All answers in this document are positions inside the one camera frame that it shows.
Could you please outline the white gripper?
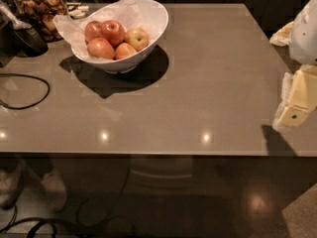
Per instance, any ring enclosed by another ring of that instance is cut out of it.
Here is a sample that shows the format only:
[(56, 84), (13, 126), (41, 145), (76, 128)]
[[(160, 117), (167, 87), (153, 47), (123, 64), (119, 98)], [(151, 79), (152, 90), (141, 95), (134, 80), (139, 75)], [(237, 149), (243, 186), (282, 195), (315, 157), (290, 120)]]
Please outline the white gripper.
[(286, 131), (303, 124), (317, 108), (317, 0), (310, 0), (296, 16), (269, 39), (274, 46), (289, 45), (293, 60), (302, 63), (282, 80), (281, 102), (275, 113), (272, 127)]

